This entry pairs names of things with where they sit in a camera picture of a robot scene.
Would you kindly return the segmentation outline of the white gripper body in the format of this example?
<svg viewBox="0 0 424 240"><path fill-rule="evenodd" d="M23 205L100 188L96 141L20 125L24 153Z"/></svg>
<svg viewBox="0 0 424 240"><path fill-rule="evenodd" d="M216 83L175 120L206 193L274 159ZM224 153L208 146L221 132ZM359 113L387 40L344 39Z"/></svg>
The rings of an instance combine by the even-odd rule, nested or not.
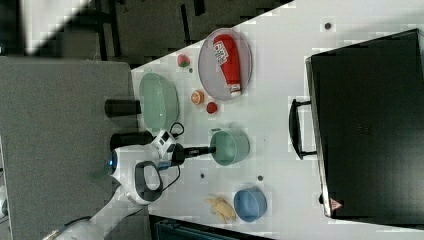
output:
<svg viewBox="0 0 424 240"><path fill-rule="evenodd" d="M176 140L166 130L161 130L152 141L152 157L154 160L171 160Z"/></svg>

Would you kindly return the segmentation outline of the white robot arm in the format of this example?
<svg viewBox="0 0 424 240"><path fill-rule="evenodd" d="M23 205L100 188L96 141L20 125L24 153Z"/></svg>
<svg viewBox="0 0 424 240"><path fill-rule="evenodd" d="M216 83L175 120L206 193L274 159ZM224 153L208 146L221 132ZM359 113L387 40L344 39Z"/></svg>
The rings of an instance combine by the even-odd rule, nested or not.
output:
<svg viewBox="0 0 424 240"><path fill-rule="evenodd" d="M42 240L104 240L124 218L161 197L165 190L162 171L215 151L211 146L185 148L167 130L160 131L149 144L114 149L108 162L109 175L119 187L110 201L94 216L71 221Z"/></svg>

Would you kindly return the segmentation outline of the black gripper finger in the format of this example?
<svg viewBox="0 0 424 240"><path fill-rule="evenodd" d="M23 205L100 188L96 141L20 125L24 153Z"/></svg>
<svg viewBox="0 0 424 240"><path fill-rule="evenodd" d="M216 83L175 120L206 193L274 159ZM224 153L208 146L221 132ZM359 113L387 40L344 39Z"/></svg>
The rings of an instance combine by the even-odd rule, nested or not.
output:
<svg viewBox="0 0 424 240"><path fill-rule="evenodd" d="M188 158L194 158L201 155L212 154L215 152L216 152L215 147L204 146L204 147L184 148L181 144L177 143L172 153L171 165L180 166Z"/></svg>

